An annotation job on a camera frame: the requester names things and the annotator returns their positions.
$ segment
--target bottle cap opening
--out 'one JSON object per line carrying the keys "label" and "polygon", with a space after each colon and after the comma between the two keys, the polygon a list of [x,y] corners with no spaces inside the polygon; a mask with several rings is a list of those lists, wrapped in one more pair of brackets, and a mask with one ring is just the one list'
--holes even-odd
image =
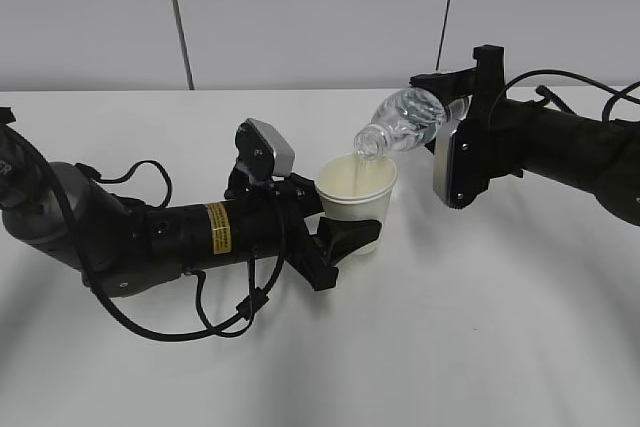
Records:
{"label": "bottle cap opening", "polygon": [[355,151],[366,160],[373,160],[389,153],[389,132],[377,124],[369,124],[358,132],[353,140]]}

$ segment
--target yellow label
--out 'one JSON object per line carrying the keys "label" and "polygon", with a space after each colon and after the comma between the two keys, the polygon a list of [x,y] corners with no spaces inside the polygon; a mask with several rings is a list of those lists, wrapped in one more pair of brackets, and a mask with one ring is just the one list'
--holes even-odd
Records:
{"label": "yellow label", "polygon": [[213,253],[217,255],[231,252],[231,225],[227,217],[227,209],[220,202],[206,204],[205,207],[211,222]]}

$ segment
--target paper cup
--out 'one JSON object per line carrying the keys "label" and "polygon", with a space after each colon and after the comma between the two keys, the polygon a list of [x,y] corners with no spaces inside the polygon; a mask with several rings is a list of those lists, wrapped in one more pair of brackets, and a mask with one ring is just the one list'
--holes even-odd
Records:
{"label": "paper cup", "polygon": [[[320,169],[316,190],[325,215],[334,220],[378,220],[384,225],[391,191],[398,178],[396,164],[388,157],[361,162],[358,154],[348,154],[333,159]],[[372,252],[378,242],[376,240],[354,254]]]}

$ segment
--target white wall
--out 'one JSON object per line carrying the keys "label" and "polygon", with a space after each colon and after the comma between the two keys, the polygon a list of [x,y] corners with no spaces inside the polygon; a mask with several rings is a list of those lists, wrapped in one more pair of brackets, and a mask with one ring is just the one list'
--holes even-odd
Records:
{"label": "white wall", "polygon": [[628,84],[640,78],[639,30],[638,0],[453,0],[443,66],[466,68],[475,45],[494,43],[511,77],[562,68]]}
{"label": "white wall", "polygon": [[180,0],[199,88],[402,85],[431,71],[445,0]]}
{"label": "white wall", "polygon": [[0,90],[184,89],[170,0],[0,0]]}
{"label": "white wall", "polygon": [[[196,88],[392,87],[435,64],[445,0],[180,0]],[[0,0],[0,90],[184,89],[170,0]],[[445,68],[640,77],[636,0],[453,0]],[[554,79],[552,83],[563,83]]]}

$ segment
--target plastic bottle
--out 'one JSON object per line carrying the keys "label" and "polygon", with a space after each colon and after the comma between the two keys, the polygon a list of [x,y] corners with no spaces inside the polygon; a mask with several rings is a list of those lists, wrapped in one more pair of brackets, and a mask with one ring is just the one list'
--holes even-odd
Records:
{"label": "plastic bottle", "polygon": [[466,98],[444,106],[427,90],[399,90],[380,104],[371,123],[356,134],[355,150],[372,160],[391,151],[421,147],[436,136],[442,124],[464,118],[468,108]]}

